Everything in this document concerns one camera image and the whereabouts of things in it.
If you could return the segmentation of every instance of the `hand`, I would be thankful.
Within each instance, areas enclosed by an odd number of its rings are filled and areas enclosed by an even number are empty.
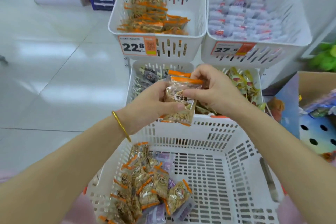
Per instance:
[[[121,124],[133,135],[144,126],[165,114],[174,114],[184,109],[178,102],[163,103],[167,82],[156,82],[136,97],[125,108],[117,111]]]
[[[191,74],[191,78],[205,80],[209,89],[188,89],[183,91],[183,95],[207,104],[222,115],[232,118],[238,110],[249,103],[227,75],[210,65],[198,66]]]

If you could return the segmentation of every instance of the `gold bangle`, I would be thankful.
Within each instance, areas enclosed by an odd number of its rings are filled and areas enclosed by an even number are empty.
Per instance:
[[[131,138],[129,137],[128,133],[126,132],[126,129],[124,128],[124,126],[121,124],[121,122],[120,122],[120,120],[119,120],[119,118],[118,118],[116,112],[115,112],[115,111],[112,111],[112,113],[113,113],[115,119],[117,120],[118,124],[120,125],[120,127],[123,129],[123,131],[124,131],[124,133],[125,133],[125,135],[126,135],[126,138],[127,138],[128,141],[131,143],[131,142],[132,142],[132,141],[131,141]]]

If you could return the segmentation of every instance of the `orange price label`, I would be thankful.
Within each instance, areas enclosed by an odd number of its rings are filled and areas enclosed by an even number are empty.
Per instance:
[[[236,55],[245,56],[252,48],[255,43],[245,43],[245,42],[216,42],[215,47],[212,49],[211,55],[215,56],[226,56],[226,55]]]
[[[155,36],[118,36],[124,55],[156,56]]]

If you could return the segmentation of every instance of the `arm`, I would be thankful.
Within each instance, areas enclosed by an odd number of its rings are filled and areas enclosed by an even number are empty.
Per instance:
[[[185,90],[184,94],[208,103],[244,129],[306,221],[334,223],[336,169],[250,104],[222,72],[201,65],[191,77],[208,79],[209,89]]]
[[[163,114],[184,108],[176,102],[160,102],[165,89],[165,82],[157,82],[117,111],[129,134]],[[124,138],[114,116],[109,116],[0,185],[1,223],[20,223],[24,219],[27,224],[59,224]]]

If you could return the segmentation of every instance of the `left hand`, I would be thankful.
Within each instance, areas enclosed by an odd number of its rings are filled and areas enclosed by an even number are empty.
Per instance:
[[[156,82],[145,89],[131,103],[117,111],[127,133],[133,135],[143,127],[165,114],[174,114],[184,109],[178,102],[163,103],[167,82]]]

